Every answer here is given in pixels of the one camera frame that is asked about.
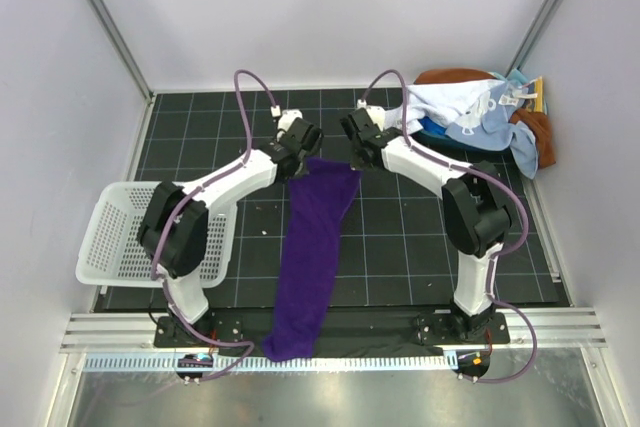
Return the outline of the purple towel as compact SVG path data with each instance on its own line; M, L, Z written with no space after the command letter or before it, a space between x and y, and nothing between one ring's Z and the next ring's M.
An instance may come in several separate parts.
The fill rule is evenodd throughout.
M338 272L342 222L360 185L361 173L345 162L311 158L307 167L289 182L272 329L262 341L273 362L313 355Z

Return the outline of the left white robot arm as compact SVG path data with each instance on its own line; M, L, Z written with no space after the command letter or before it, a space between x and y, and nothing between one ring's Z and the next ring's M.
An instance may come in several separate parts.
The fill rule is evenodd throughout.
M306 159L317 153L322 140L319 126L299 111L287 111L275 136L244 156L195 181L163 181L155 187L137 241L151 260L151 277L162 282L178 321L177 336L188 346L206 344L214 328L198 272L210 220L258 190L304 176Z

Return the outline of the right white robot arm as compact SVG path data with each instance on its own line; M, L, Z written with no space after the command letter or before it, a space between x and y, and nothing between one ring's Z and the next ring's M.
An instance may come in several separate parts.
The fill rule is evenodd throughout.
M424 156L407 144L399 129L380 128L373 116L382 111L358 108L340 119L351 146L351 166L397 174L441 199L445 233L458 259L458 281L446 317L448 335L463 343L480 342L495 315L488 286L491 256L504 246L516 220L514 202L486 179L497 175L490 163L456 164L434 152ZM483 176L470 174L470 168Z

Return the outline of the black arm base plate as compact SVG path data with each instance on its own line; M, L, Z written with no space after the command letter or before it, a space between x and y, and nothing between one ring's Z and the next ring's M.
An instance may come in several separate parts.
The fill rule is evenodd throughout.
M215 338L233 344L260 340L273 324L271 308L215 309L211 317ZM465 323L448 309L430 306L332 307L318 343L324 345L331 338L351 344L369 338L394 338L416 345L464 347L485 343L503 346L512 340L501 312L492 311L479 321Z

